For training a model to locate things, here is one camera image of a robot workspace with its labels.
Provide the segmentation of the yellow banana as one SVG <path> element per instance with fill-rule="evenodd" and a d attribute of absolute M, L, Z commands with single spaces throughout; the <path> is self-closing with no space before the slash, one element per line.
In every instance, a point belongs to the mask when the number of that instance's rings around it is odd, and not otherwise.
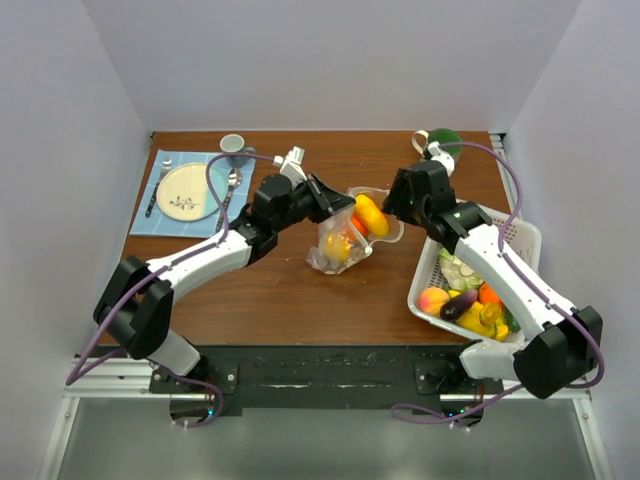
<path fill-rule="evenodd" d="M 503 341 L 510 334 L 504 307 L 496 302 L 482 303 L 476 300 L 454 323 L 496 341 Z"/>

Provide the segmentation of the orange fruit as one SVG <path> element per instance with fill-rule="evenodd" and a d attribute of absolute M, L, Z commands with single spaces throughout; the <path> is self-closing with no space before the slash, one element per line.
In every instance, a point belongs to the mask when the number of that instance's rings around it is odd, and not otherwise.
<path fill-rule="evenodd" d="M 368 229 L 355 215 L 351 217 L 351 223 L 364 238 L 368 236 Z"/>

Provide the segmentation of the small grey cup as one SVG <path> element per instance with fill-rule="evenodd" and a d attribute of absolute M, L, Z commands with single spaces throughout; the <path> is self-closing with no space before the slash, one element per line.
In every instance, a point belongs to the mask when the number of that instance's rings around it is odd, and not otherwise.
<path fill-rule="evenodd" d="M 248 161 L 246 154 L 253 153 L 254 147 L 247 146 L 245 139 L 239 134 L 227 134 L 220 139 L 220 151 L 226 155 L 231 168 L 242 168 Z"/>

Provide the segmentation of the purple eggplant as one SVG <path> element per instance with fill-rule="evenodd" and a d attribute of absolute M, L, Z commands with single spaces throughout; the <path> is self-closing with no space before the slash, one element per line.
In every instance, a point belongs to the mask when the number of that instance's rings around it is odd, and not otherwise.
<path fill-rule="evenodd" d="M 440 318 L 445 321 L 456 321 L 471 309 L 477 301 L 476 289 L 466 290 L 446 302 L 440 309 Z"/>

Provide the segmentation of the green interior floral mug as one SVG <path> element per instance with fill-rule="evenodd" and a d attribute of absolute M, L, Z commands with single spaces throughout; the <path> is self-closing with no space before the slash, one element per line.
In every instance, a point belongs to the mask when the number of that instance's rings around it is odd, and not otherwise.
<path fill-rule="evenodd" d="M 437 156 L 447 154 L 457 163 L 463 150 L 461 146 L 457 146 L 461 141 L 462 138 L 456 131 L 447 128 L 417 130 L 411 136 L 411 144 L 420 155 L 421 161 L 430 160 L 435 153 Z"/>

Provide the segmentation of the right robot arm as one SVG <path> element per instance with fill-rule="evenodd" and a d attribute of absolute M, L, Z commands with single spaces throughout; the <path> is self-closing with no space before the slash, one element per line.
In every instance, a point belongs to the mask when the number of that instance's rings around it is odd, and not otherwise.
<path fill-rule="evenodd" d="M 555 292 L 506 244 L 486 210 L 460 202 L 445 167 L 422 161 L 397 171 L 385 213 L 423 228 L 429 240 L 478 273 L 515 316 L 524 339 L 498 342 L 478 335 L 445 369 L 448 386 L 469 392 L 481 379 L 519 382 L 546 399 L 588 373 L 605 372 L 603 320 L 591 306 L 577 308 Z"/>

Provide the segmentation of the small orange tangerine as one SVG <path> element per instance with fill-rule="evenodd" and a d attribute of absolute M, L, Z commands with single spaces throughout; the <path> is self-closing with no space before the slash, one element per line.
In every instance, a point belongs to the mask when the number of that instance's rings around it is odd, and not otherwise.
<path fill-rule="evenodd" d="M 498 305 L 502 304 L 499 295 L 491 288 L 488 283 L 483 283 L 478 289 L 478 300 L 483 305 L 490 303 Z"/>

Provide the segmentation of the yellow lemon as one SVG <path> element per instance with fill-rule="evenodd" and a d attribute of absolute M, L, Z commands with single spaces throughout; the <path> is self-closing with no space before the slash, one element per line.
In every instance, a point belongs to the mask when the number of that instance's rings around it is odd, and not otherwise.
<path fill-rule="evenodd" d="M 342 234 L 330 233 L 324 241 L 323 248 L 330 261 L 341 263 L 349 259 L 352 242 Z"/>

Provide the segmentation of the peach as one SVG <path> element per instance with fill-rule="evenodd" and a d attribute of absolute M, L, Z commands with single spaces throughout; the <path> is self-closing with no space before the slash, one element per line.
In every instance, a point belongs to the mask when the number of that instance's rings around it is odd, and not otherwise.
<path fill-rule="evenodd" d="M 449 300 L 450 296 L 446 290 L 431 286 L 419 294 L 417 306 L 424 314 L 440 317 L 442 307 L 448 303 Z"/>

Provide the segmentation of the cream and blue plate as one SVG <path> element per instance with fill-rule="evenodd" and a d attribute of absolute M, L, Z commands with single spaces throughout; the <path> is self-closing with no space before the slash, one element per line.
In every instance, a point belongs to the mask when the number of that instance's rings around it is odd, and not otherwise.
<path fill-rule="evenodd" d="M 205 163 L 188 163 L 172 169 L 160 182 L 156 204 L 171 219 L 195 222 L 216 213 L 219 205 L 209 185 L 221 201 L 227 191 L 227 175 L 207 169 Z"/>

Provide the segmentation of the white plastic basket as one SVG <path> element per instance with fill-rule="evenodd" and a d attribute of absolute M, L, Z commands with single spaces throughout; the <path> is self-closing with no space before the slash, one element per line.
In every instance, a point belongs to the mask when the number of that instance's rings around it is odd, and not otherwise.
<path fill-rule="evenodd" d="M 519 218 L 514 219 L 507 229 L 505 242 L 532 270 L 538 272 L 542 236 L 533 224 Z M 417 318 L 446 332 L 471 340 L 488 340 L 487 337 L 455 323 L 443 321 L 419 308 L 419 296 L 426 288 L 441 287 L 445 283 L 439 265 L 440 248 L 441 245 L 430 238 L 427 238 L 423 245 L 407 297 L 410 312 Z"/>

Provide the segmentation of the polka dot zip bag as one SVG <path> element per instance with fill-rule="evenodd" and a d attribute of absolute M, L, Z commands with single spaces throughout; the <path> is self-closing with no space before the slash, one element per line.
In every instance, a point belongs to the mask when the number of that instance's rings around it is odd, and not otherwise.
<path fill-rule="evenodd" d="M 355 199 L 358 194 L 370 197 L 382 211 L 382 206 L 389 190 L 374 187 L 353 187 L 347 194 Z M 336 216 L 318 225 L 318 242 L 310 248 L 306 262 L 315 270 L 328 275 L 338 275 L 369 257 L 378 243 L 396 243 L 404 234 L 403 224 L 391 215 L 384 214 L 389 222 L 390 232 L 385 237 L 376 237 L 370 233 L 364 238 L 352 225 L 351 217 L 354 215 L 354 207 L 346 209 Z M 349 259 L 336 263 L 330 261 L 324 253 L 324 241 L 328 234 L 338 233 L 347 237 L 352 242 L 352 250 Z"/>

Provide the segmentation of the green cucumber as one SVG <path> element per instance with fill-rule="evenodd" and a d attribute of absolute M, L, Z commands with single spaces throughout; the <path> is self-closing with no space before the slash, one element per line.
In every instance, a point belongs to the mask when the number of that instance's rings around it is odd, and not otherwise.
<path fill-rule="evenodd" d="M 518 321 L 508 309 L 504 310 L 504 321 L 511 333 L 518 333 L 521 330 Z"/>

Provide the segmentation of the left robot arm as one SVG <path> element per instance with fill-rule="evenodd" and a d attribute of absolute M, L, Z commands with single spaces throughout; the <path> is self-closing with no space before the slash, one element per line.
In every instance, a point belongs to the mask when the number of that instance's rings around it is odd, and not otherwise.
<path fill-rule="evenodd" d="M 131 358 L 158 365 L 183 391 L 211 390 L 208 360 L 170 328 L 173 306 L 205 283 L 262 259 L 284 229 L 304 220 L 319 224 L 354 203 L 315 175 L 299 184 L 269 175 L 226 231 L 152 262 L 123 260 L 95 307 L 94 321 Z"/>

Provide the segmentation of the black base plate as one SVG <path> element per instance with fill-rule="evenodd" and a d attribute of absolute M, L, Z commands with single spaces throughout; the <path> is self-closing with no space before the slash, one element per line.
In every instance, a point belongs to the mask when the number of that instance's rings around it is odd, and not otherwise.
<path fill-rule="evenodd" d="M 473 380 L 459 345 L 205 346 L 200 378 L 218 387 L 222 413 L 247 409 L 388 409 L 412 403 L 451 410 L 501 392 Z"/>

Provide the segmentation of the yellow red mango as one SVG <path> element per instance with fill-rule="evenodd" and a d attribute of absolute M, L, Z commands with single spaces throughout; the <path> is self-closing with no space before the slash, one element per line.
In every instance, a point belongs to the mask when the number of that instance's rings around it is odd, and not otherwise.
<path fill-rule="evenodd" d="M 367 231 L 376 237 L 388 235 L 389 222 L 377 204 L 365 194 L 358 194 L 355 201 L 354 215 Z"/>

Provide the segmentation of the cabbage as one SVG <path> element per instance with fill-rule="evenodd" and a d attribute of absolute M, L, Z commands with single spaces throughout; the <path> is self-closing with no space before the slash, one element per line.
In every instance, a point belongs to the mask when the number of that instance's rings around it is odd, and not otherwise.
<path fill-rule="evenodd" d="M 441 274 L 453 290 L 465 292 L 479 289 L 484 279 L 455 255 L 441 248 L 438 255 Z"/>

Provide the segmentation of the blue placemat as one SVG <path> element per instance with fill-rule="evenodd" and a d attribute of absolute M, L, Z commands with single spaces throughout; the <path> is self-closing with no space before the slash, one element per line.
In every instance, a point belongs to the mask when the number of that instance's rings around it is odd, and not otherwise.
<path fill-rule="evenodd" d="M 188 163 L 205 163 L 214 157 L 212 152 L 179 152 L 160 150 L 156 154 L 153 161 L 150 179 L 147 181 L 143 189 L 143 195 L 140 206 L 136 210 L 135 218 L 130 229 L 132 235 L 142 236 L 166 236 L 166 237 L 190 237 L 190 238 L 208 238 L 215 233 L 216 223 L 218 221 L 219 210 L 199 221 L 182 222 L 169 218 L 161 212 L 155 203 L 151 216 L 145 217 L 149 199 L 151 197 L 154 185 L 159 177 L 162 161 L 165 157 L 172 159 L 172 169 Z M 256 160 L 248 159 L 247 163 L 240 168 L 243 181 L 232 195 L 231 202 L 228 207 L 228 216 L 234 219 L 238 216 L 242 206 L 245 205 L 250 190 L 251 179 L 255 170 Z M 232 168 L 229 166 L 227 159 L 217 161 L 212 167 L 220 173 L 227 175 Z"/>

